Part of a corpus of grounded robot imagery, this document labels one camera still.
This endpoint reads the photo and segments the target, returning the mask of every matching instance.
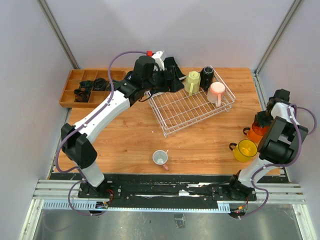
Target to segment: gray wall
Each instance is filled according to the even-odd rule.
[[[16,240],[58,143],[71,65],[35,0],[1,1],[0,33],[0,232]]]
[[[254,69],[293,0],[47,2],[81,68],[108,66],[123,51],[165,50],[183,67]]]
[[[260,74],[267,96],[276,89],[291,91],[290,102],[311,109],[320,121],[320,1],[304,1]],[[298,121],[312,129],[310,116]],[[308,136],[297,163],[288,171],[301,184],[317,236],[320,237],[320,130]]]

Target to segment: pink handle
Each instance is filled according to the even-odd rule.
[[[218,94],[218,101],[215,101],[215,105],[217,107],[220,107],[220,105],[221,105],[221,94]]]
[[[167,165],[163,164],[162,167],[164,167],[164,169],[165,169],[166,171],[169,171],[169,168],[168,168]]]

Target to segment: wooden organizer box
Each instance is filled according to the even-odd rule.
[[[125,78],[126,72],[111,70],[111,76],[112,79],[121,81]],[[64,108],[96,108],[109,96],[109,91],[93,91],[91,89],[88,102],[76,102],[74,90],[79,88],[81,81],[94,81],[97,78],[104,78],[107,80],[107,85],[110,84],[108,70],[71,70],[59,101],[60,105]]]

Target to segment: wooden tabletop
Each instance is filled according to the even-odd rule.
[[[229,143],[245,139],[242,129],[250,127],[255,114],[261,111],[251,72],[248,68],[215,69],[236,97],[229,112],[209,117],[165,138],[149,103],[137,102],[117,116],[93,143],[101,171],[224,175],[236,174],[247,167],[250,162],[237,161],[229,149]],[[181,69],[184,74],[200,70]],[[74,124],[92,110],[73,108],[69,123]],[[154,164],[152,155],[156,150],[168,151],[169,172]],[[67,170],[74,163],[61,152],[59,165]],[[270,173],[278,175],[279,170]]]

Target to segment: dish rack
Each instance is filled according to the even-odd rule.
[[[214,82],[225,85],[225,94],[221,99],[221,106],[216,107],[208,101],[207,93],[199,88],[197,93],[189,96],[185,89],[178,92],[160,92],[154,94],[149,100],[149,104],[160,123],[164,137],[173,134],[181,129],[198,123],[214,115],[229,112],[236,97],[229,87],[222,80],[220,75],[214,71]]]

